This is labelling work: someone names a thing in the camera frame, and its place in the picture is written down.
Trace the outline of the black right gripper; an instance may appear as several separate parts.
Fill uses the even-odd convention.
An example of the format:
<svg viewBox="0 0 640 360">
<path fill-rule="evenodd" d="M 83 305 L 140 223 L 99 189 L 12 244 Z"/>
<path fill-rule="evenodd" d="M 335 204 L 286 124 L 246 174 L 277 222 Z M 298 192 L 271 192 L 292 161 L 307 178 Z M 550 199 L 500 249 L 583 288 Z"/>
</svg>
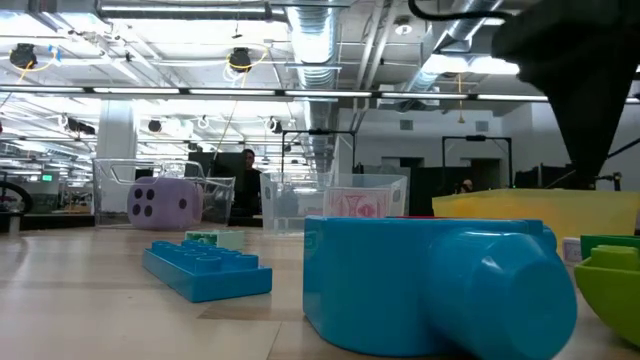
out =
<svg viewBox="0 0 640 360">
<path fill-rule="evenodd" d="M 545 93 L 579 179 L 601 171 L 639 64 L 639 0 L 544 0 L 507 20 L 491 55 Z"/>
</svg>

